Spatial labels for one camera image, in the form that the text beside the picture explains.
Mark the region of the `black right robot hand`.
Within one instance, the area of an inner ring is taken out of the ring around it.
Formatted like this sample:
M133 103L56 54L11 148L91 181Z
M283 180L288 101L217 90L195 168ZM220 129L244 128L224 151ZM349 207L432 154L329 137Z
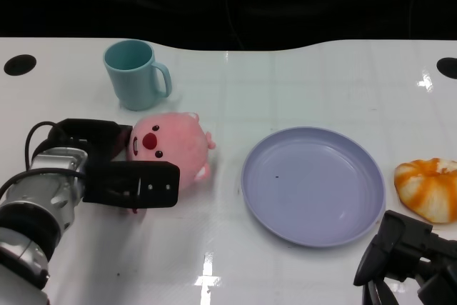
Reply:
M385 212L353 281L363 288L363 304L398 303L386 278L415 279L422 304L456 303L456 242L432 229L395 211Z

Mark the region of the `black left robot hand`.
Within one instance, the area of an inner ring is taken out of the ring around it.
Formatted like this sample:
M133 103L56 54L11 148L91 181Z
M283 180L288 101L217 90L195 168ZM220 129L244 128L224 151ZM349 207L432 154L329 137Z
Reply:
M179 168L165 161L117 159L128 151L132 126L95 119L64 119L49 132L48 143L85 151L83 201L121 208L176 205Z

